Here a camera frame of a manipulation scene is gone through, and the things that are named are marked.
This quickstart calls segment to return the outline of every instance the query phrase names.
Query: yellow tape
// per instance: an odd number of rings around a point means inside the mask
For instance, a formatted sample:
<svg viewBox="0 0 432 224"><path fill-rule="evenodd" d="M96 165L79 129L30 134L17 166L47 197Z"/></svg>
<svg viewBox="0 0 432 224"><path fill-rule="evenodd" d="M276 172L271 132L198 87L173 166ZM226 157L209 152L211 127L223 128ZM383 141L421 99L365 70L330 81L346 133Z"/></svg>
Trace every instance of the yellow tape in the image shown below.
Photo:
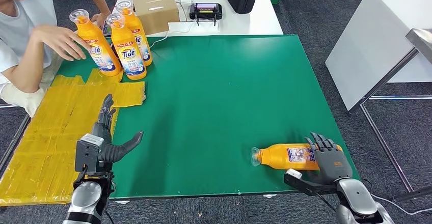
<svg viewBox="0 0 432 224"><path fill-rule="evenodd" d="M86 84L80 76L55 77L0 180L0 206L70 202L76 141L90 132L105 96L113 95L114 107L145 99L144 82L119 83L121 77L97 69Z"/></svg>

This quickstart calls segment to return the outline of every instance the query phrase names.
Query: orange detergent bottle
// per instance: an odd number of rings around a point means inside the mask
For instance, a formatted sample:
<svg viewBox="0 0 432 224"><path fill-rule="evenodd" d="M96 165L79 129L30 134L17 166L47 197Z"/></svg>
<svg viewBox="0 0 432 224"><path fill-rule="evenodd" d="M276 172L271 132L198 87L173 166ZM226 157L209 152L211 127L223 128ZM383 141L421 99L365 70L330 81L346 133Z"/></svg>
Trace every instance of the orange detergent bottle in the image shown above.
<svg viewBox="0 0 432 224"><path fill-rule="evenodd" d="M144 78L147 75L147 69L140 55L135 36L125 26L124 17L121 14L110 14L106 22L111 26L111 40L127 77L131 80Z"/></svg>
<svg viewBox="0 0 432 224"><path fill-rule="evenodd" d="M251 160L253 166L266 164L280 170L319 171L309 144L275 144L266 149L253 147Z"/></svg>
<svg viewBox="0 0 432 224"><path fill-rule="evenodd" d="M140 49L141 57L144 60L144 65L151 65L152 58L150 54L150 46L148 45L143 24L133 12L132 2L129 0L120 1L116 5L116 9L124 16L126 27L129 28L129 30L131 30L135 36L138 48Z"/></svg>
<svg viewBox="0 0 432 224"><path fill-rule="evenodd" d="M119 74L123 70L120 62L103 36L102 30L90 21L89 12L77 9L70 13L69 19L75 22L78 36L90 45L90 56L100 72L107 76Z"/></svg>

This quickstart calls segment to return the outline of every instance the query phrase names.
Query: robotic hand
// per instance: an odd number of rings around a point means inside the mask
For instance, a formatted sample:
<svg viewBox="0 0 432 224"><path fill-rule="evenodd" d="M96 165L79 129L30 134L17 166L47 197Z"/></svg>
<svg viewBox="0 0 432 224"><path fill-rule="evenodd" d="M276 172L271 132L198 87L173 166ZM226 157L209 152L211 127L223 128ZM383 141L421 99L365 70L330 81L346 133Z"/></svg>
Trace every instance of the robotic hand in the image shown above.
<svg viewBox="0 0 432 224"><path fill-rule="evenodd" d="M315 144L306 138L320 169L316 182L302 179L293 169L284 174L284 182L307 195L336 193L340 204L336 218L340 224L394 224L384 207L375 202L363 183L352 178L353 170L342 151L331 139L311 132Z"/></svg>
<svg viewBox="0 0 432 224"><path fill-rule="evenodd" d="M115 109L110 108L113 104L113 96L108 94L91 134L84 135L76 143L75 171L79 175L73 182L71 204L63 224L101 223L108 198L115 191L113 163L141 142L143 132L139 131L122 145L112 144L111 119Z"/></svg>

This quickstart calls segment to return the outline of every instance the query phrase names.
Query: green table mat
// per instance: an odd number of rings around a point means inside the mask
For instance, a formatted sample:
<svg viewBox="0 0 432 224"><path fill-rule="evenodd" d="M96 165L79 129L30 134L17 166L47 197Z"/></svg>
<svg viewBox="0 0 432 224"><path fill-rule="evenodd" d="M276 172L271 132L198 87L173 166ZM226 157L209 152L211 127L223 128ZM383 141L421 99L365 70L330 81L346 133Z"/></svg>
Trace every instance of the green table mat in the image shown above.
<svg viewBox="0 0 432 224"><path fill-rule="evenodd" d="M252 166L250 150L305 143L310 131L339 144L358 178L298 36L169 37L152 55L147 99L119 112L114 144L144 137L114 164L111 197L294 191L284 171ZM87 80L94 67L65 62L59 73Z"/></svg>

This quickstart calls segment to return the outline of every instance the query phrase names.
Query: transparent bottle cap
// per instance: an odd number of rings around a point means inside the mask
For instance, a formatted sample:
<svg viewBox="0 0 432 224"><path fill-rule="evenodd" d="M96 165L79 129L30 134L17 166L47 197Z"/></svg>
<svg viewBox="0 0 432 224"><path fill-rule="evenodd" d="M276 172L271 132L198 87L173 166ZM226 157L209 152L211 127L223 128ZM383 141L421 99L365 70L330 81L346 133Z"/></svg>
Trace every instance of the transparent bottle cap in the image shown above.
<svg viewBox="0 0 432 224"><path fill-rule="evenodd" d="M253 166L257 166L261 164L261 152L256 147L253 147L251 149L251 163Z"/></svg>
<svg viewBox="0 0 432 224"><path fill-rule="evenodd" d="M130 0L122 0L116 5L117 11L123 15L129 15L133 13L133 4Z"/></svg>
<svg viewBox="0 0 432 224"><path fill-rule="evenodd" d="M106 18L106 22L111 26L111 28L123 28L124 27L124 17L121 14L110 14Z"/></svg>
<svg viewBox="0 0 432 224"><path fill-rule="evenodd" d="M89 19L89 12L85 9L77 9L69 14L69 19L76 24L87 23Z"/></svg>

